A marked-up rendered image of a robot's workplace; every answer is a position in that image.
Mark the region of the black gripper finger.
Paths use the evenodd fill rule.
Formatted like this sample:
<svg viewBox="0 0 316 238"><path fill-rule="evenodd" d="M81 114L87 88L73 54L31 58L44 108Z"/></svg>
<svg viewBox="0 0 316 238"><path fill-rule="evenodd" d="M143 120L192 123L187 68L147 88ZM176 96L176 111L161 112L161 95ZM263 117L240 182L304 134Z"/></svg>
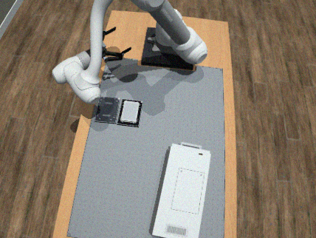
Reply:
<svg viewBox="0 0 316 238"><path fill-rule="evenodd" d="M109 51L103 51L104 53L106 53L106 55L110 55L110 56L116 56L116 57L103 57L104 59L104 62L108 62L108 61L119 61L119 60L122 60L123 59L123 56L125 53L127 53L128 51L131 50L131 47L129 47L128 49L122 51L121 53L118 53L118 52L109 52Z"/></svg>
<svg viewBox="0 0 316 238"><path fill-rule="evenodd" d="M105 38L105 35L108 35L109 33L112 33L113 31L115 31L116 30L116 27L114 27L114 28L112 28L112 29L110 29L110 30L108 30L108 31L104 31L103 32L103 39Z"/></svg>

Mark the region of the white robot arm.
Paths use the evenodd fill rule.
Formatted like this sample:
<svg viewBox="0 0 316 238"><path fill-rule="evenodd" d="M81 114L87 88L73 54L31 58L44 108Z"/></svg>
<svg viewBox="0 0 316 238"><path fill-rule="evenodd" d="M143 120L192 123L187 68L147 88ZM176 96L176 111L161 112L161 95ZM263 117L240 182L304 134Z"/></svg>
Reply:
<svg viewBox="0 0 316 238"><path fill-rule="evenodd" d="M83 51L62 61L52 70L52 76L58 84L68 83L73 92L87 104L97 103L101 97L98 75L102 64L102 52L106 48L103 42L103 20L113 1L94 0L90 17L91 55ZM148 38L148 42L154 44L152 52L174 55L179 53L189 64L200 64L206 59L205 42L194 29L185 24L179 11L175 10L168 0L130 1L141 7L141 10L149 12L157 22L155 37Z"/></svg>

